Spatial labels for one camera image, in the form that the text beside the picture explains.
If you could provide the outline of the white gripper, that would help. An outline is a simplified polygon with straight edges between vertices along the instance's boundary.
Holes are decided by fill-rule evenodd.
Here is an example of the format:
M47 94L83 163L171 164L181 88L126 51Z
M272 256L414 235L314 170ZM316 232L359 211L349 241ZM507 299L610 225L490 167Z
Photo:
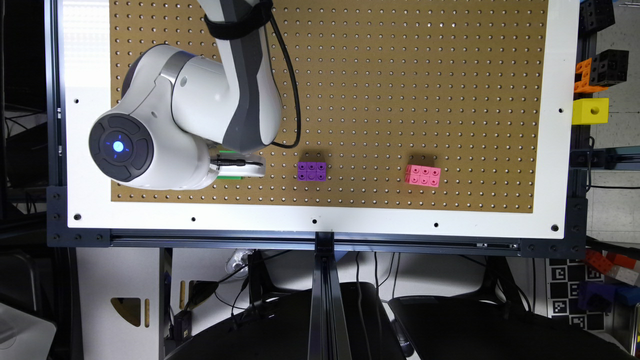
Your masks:
M217 153L210 167L219 177L263 177L266 160L256 154Z

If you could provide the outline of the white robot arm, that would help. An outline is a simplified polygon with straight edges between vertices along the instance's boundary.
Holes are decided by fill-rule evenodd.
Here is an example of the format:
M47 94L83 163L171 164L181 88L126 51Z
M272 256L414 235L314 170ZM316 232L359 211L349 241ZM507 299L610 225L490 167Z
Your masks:
M269 1L204 1L214 61L170 45L128 70L120 102L94 123L93 162L110 179L151 190L200 190L220 176L262 177L258 151L281 123L264 27Z

